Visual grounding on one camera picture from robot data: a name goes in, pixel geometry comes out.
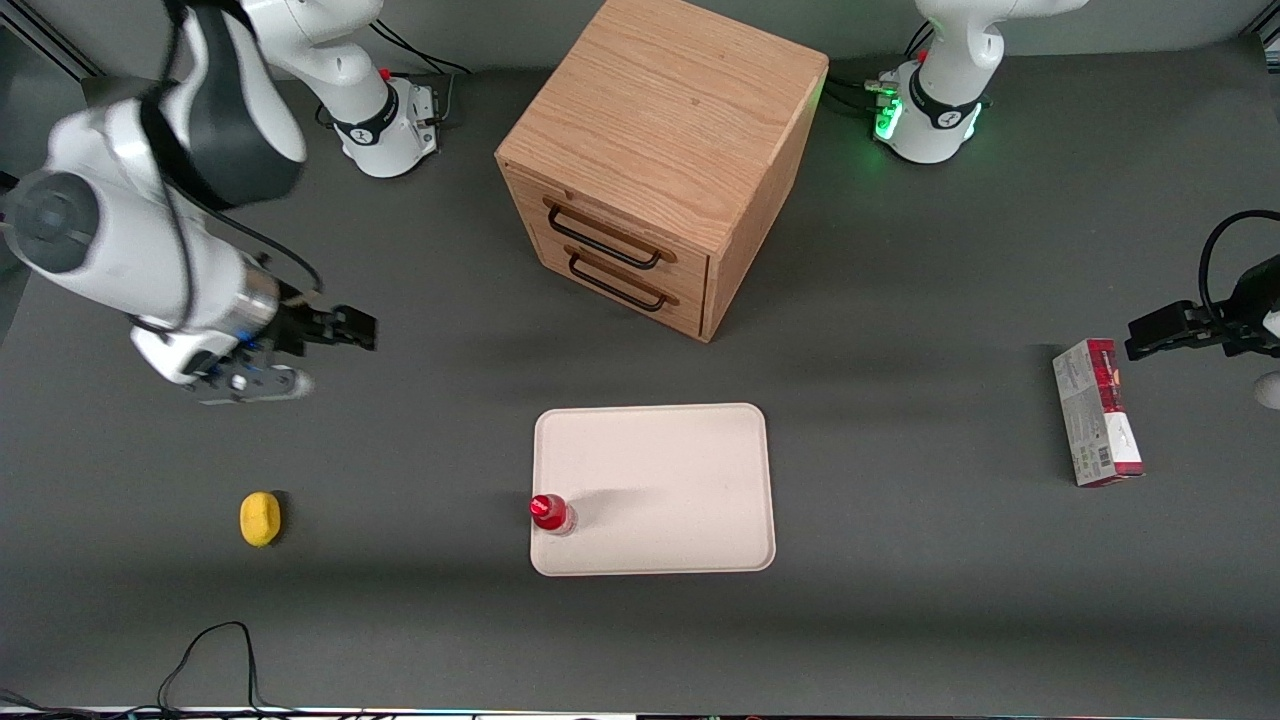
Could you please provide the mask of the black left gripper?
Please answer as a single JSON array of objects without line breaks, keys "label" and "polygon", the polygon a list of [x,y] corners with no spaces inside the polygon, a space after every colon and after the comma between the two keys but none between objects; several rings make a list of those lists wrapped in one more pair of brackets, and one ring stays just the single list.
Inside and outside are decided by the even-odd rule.
[{"label": "black left gripper", "polygon": [[[1279,355],[1277,255],[1245,270],[1224,301],[1213,301],[1210,296],[1210,258],[1204,255],[1197,268],[1197,290],[1207,316],[1208,345],[1221,346],[1229,357],[1242,354]],[[1130,322],[1126,357],[1137,363],[1164,351],[1197,347],[1198,313],[1197,304],[1179,300]]]}]

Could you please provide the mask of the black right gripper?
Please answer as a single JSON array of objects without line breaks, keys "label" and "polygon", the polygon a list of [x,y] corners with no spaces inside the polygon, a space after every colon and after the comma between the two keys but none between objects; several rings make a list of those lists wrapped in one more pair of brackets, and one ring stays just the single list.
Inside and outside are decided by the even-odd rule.
[{"label": "black right gripper", "polygon": [[320,345],[378,348],[378,319],[355,307],[320,313],[298,290],[280,290],[273,319],[261,329],[261,346],[279,354],[305,357],[310,337],[321,327]]}]

